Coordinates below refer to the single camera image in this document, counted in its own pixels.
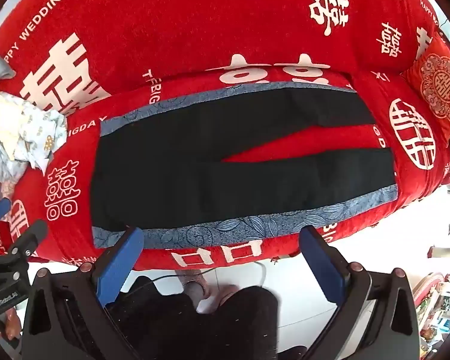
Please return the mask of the operator left hand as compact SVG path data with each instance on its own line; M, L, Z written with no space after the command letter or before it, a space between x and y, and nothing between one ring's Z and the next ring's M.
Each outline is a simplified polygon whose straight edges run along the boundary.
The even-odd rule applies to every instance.
M15 308L11 308L5 312L5 333L7 338L11 341L14 338L18 338L22 331L21 320L17 315Z

